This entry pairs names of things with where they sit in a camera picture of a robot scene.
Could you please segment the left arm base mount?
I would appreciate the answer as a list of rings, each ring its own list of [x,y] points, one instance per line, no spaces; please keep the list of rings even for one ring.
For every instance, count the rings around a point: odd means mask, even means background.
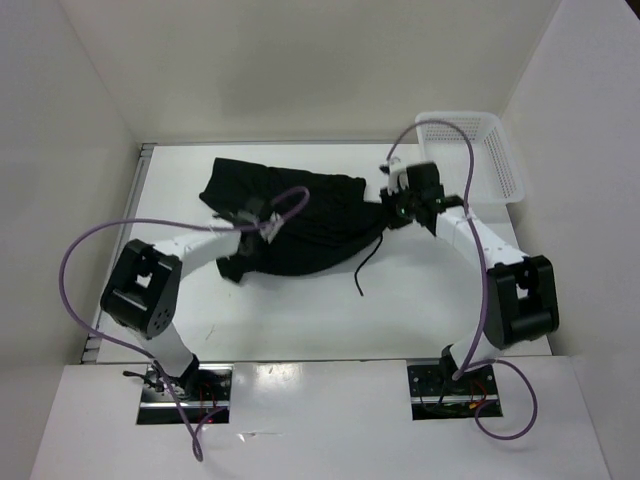
[[[124,370],[122,375],[141,383],[137,425],[182,423],[166,382],[151,365],[146,366],[144,373]],[[197,426],[202,420],[205,420],[206,425],[229,422],[232,377],[231,364],[204,363],[200,365],[194,386],[185,389],[179,385],[174,386],[186,418],[192,426]]]

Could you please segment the black shorts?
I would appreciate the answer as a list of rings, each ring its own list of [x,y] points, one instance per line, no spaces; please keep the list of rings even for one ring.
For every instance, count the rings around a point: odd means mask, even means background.
[[[218,157],[199,199],[220,216],[235,214],[252,199],[270,205],[297,186],[309,190],[307,205],[265,245],[257,263],[217,260],[220,275],[239,284],[245,274],[259,272],[297,277],[336,266],[379,239],[387,228],[382,204],[364,199],[366,180]]]

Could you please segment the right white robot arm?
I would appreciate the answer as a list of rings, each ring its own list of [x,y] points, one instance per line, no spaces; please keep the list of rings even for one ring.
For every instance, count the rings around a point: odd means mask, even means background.
[[[406,166],[394,159],[380,170],[387,177],[380,197],[392,214],[392,224],[418,223],[481,275],[478,326],[441,353],[438,378],[446,391],[464,391],[473,382],[474,370],[517,344],[558,330],[555,275],[547,257],[530,256],[509,244],[462,197],[447,195],[435,164]]]

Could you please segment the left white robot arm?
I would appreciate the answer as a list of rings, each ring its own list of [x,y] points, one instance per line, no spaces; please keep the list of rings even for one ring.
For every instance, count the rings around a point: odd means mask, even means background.
[[[100,307],[135,336],[175,398],[191,398],[200,385],[200,361],[173,325],[182,281],[217,260],[256,253],[281,225],[271,205],[252,199],[239,212],[186,234],[156,243],[133,239],[124,246]]]

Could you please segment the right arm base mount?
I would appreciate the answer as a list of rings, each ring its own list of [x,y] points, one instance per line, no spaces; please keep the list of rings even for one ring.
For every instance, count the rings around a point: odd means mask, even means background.
[[[503,416],[491,366],[465,374],[458,382],[445,376],[437,359],[408,362],[406,370],[414,421]]]

